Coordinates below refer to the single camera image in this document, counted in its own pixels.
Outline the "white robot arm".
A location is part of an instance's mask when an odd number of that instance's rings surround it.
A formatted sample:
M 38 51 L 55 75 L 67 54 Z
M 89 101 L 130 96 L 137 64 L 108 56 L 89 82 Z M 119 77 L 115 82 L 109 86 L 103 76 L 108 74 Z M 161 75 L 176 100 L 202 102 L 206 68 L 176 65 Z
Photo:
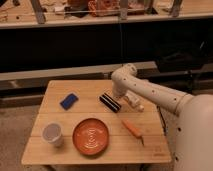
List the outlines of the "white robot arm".
M 130 90 L 179 117 L 174 171 L 213 171 L 213 95 L 191 95 L 136 77 L 129 63 L 111 75 L 113 95 Z

